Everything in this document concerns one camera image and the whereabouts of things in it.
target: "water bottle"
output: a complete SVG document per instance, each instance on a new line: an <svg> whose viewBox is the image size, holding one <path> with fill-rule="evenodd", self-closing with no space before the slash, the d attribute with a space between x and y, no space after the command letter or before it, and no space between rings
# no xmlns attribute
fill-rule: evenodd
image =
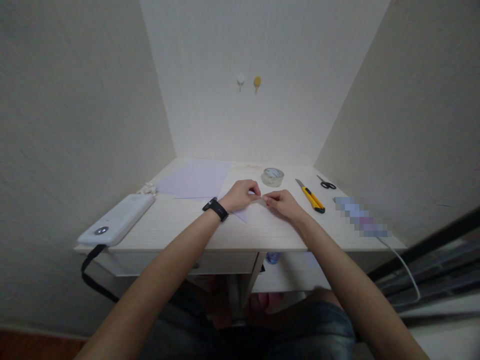
<svg viewBox="0 0 480 360"><path fill-rule="evenodd" d="M279 262L281 255L281 252L267 252L265 258L269 264L275 265Z"/></svg>

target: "lap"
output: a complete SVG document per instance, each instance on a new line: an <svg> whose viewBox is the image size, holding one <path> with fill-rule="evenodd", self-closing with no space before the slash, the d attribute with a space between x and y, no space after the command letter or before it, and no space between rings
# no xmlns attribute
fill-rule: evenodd
<svg viewBox="0 0 480 360"><path fill-rule="evenodd" d="M324 301L304 310L282 331L237 327L219 333L194 295L178 291L163 309L141 359L351 359L355 335L347 314Z"/></svg>

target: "charging cable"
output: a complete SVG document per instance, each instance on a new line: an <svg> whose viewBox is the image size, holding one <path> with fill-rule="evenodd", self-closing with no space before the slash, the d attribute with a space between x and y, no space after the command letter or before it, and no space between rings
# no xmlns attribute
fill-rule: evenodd
<svg viewBox="0 0 480 360"><path fill-rule="evenodd" d="M420 299L422 298L422 296L420 295L419 287L417 286L417 283L415 282L414 276L413 276L412 273L410 272L409 267L407 266L407 264L405 263L405 261L402 259L402 257L399 255L399 253L394 250L393 247L391 247L388 243L386 243L385 241L383 241L381 238L377 237L377 239L378 239L378 241L380 241L383 245L385 245L387 248L389 248L389 249L396 255L396 257L401 261L401 263L403 264L403 267L405 267L405 270L406 270L406 272L408 273L408 276L410 276L411 283L413 284L413 287L415 288L415 291L416 291L416 299L415 299L415 300L410 301L410 302L395 303L395 304L391 304L391 305L392 305L392 306L406 306L406 305L411 305L411 304L418 303L418 302L420 301Z"/></svg>
<svg viewBox="0 0 480 360"><path fill-rule="evenodd" d="M114 295L112 292L104 288L102 285L100 285L98 282L93 280L89 275L85 273L85 270L87 269L89 264L92 262L92 260L95 259L106 247L107 245L105 244L98 244L93 248L92 251L88 253L85 261L81 265L81 278L83 279L85 284L87 284L90 288L95 290L97 293L102 294L103 296L112 300L114 303L118 303L119 298L116 295Z"/></svg>

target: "smartwatch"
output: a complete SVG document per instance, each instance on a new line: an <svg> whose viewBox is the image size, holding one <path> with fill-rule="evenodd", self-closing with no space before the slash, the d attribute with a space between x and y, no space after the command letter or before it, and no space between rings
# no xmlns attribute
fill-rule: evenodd
<svg viewBox="0 0 480 360"><path fill-rule="evenodd" d="M227 210L224 209L222 205L217 202L217 198L214 197L210 200L203 208L203 211L207 211L208 209L212 209L217 215L220 217L220 222L224 222L226 218L229 217L229 213Z"/></svg>

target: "forearm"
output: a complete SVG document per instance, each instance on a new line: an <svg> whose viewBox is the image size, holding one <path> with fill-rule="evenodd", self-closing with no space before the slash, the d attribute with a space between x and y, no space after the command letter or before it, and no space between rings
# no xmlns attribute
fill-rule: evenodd
<svg viewBox="0 0 480 360"><path fill-rule="evenodd" d="M343 309L379 359L427 359L370 278L309 215L295 220Z"/></svg>
<svg viewBox="0 0 480 360"><path fill-rule="evenodd" d="M161 310L219 224L219 216L207 210L162 250L115 305L78 359L136 358Z"/></svg>

